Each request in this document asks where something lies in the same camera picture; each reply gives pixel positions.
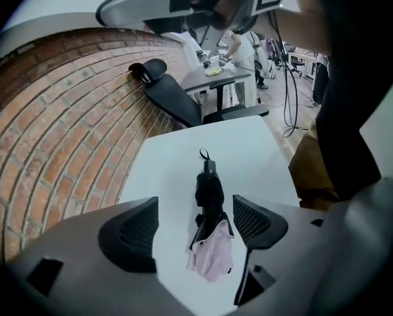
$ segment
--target umbrella strap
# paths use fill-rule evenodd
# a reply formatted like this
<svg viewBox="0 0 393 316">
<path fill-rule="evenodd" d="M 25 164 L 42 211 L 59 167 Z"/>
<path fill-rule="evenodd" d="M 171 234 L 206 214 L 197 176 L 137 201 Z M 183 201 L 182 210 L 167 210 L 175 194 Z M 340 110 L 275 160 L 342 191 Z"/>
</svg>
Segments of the umbrella strap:
<svg viewBox="0 0 393 316">
<path fill-rule="evenodd" d="M 206 156 L 204 156 L 204 155 L 202 154 L 202 150 L 205 150 L 205 152 L 207 153 Z M 199 154 L 200 154 L 201 157 L 204 158 L 206 161 L 210 161 L 210 160 L 211 160 L 211 158 L 209 158 L 209 153 L 208 153 L 208 151 L 207 151 L 204 147 L 201 148 L 201 149 L 199 149 Z"/>
</svg>

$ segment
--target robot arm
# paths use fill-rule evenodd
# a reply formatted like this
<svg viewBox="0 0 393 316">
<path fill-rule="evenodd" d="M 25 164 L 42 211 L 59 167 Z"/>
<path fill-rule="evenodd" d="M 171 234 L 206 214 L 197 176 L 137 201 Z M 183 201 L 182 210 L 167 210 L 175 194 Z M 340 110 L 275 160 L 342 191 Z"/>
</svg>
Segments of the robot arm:
<svg viewBox="0 0 393 316">
<path fill-rule="evenodd" d="M 106 0 L 96 12 L 100 24 L 123 27 L 143 21 L 156 34 L 186 30 L 203 49 L 216 49 L 227 29 L 249 30 L 259 13 L 277 8 L 282 0 Z M 232 5 L 233 12 L 222 9 Z"/>
</svg>

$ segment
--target person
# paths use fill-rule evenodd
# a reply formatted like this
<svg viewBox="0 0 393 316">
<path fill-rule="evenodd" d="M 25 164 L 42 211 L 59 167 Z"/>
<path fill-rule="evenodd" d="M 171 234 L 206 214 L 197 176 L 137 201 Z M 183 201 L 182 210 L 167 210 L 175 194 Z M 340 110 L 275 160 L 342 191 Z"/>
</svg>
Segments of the person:
<svg viewBox="0 0 393 316">
<path fill-rule="evenodd" d="M 255 59 L 255 81 L 258 89 L 266 90 L 268 86 L 265 85 L 265 79 L 268 76 L 269 64 L 264 49 L 261 46 L 261 39 L 265 39 L 265 36 L 261 34 L 255 34 L 253 32 L 247 32 L 244 34 L 250 45 L 253 47 L 253 56 Z"/>
<path fill-rule="evenodd" d="M 374 48 L 384 32 L 393 43 L 393 0 L 296 0 L 299 12 L 276 9 L 257 16 L 252 30 L 329 56 L 329 81 L 317 118 L 301 140 L 289 169 L 300 205 L 327 210 L 376 182 L 380 172 L 359 129 L 393 83 L 393 51 L 386 51 L 379 78 L 370 78 L 375 51 L 359 53 L 357 43 Z M 229 20 L 232 0 L 214 11 Z M 362 63 L 356 64 L 358 55 Z"/>
<path fill-rule="evenodd" d="M 250 45 L 249 40 L 245 36 L 235 34 L 234 32 L 227 30 L 223 42 L 228 46 L 226 55 L 220 57 L 220 66 L 223 63 L 231 60 L 233 64 L 239 68 L 255 72 L 255 59 L 253 55 L 253 48 Z M 248 78 L 246 80 L 246 97 L 248 104 L 245 102 L 245 82 L 235 83 L 237 99 L 240 104 L 246 107 L 251 107 L 256 104 L 256 85 L 254 78 Z"/>
<path fill-rule="evenodd" d="M 318 54 L 316 56 L 315 80 L 313 81 L 313 97 L 304 103 L 306 107 L 318 107 L 322 104 L 328 81 L 328 59 L 326 56 Z"/>
</svg>

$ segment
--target wooden floor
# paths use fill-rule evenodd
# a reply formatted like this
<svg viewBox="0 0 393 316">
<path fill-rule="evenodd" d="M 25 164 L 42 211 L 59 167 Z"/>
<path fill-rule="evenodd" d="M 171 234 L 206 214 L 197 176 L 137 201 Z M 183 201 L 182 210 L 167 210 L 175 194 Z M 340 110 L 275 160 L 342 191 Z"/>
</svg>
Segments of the wooden floor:
<svg viewBox="0 0 393 316">
<path fill-rule="evenodd" d="M 319 112 L 319 107 L 309 108 L 304 105 L 306 101 L 312 98 L 312 81 L 306 77 L 300 78 L 298 75 L 294 76 L 298 89 L 298 120 L 297 126 L 308 128 L 313 122 L 313 119 Z M 269 115 L 264 117 L 265 122 L 271 133 L 273 134 L 281 153 L 283 154 L 287 163 L 290 163 L 291 158 L 296 151 L 300 140 L 306 133 L 305 130 L 294 130 L 293 134 L 288 137 L 282 137 L 284 131 L 289 127 L 284 121 L 284 100 L 285 100 L 285 80 L 282 70 L 277 71 L 276 80 L 265 80 L 269 86 L 267 90 L 261 90 L 260 96 L 262 103 L 269 107 Z M 291 112 L 294 119 L 296 113 L 296 95 L 294 93 L 294 84 L 290 75 L 288 75 L 288 90 L 290 94 L 290 101 L 292 104 Z M 207 115 L 216 111 L 217 109 L 217 95 L 215 92 L 210 92 L 209 95 L 202 96 L 203 115 Z M 287 109 L 287 123 L 290 123 L 290 113 Z"/>
</svg>

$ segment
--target yellow cloth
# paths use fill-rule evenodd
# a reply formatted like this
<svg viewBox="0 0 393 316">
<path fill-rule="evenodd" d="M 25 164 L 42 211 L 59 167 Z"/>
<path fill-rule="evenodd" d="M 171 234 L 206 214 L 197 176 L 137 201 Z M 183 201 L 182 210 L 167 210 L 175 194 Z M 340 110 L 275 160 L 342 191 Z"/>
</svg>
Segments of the yellow cloth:
<svg viewBox="0 0 393 316">
<path fill-rule="evenodd" d="M 205 69 L 205 75 L 206 76 L 214 76 L 218 75 L 221 72 L 221 67 L 220 66 L 210 66 L 209 68 Z"/>
</svg>

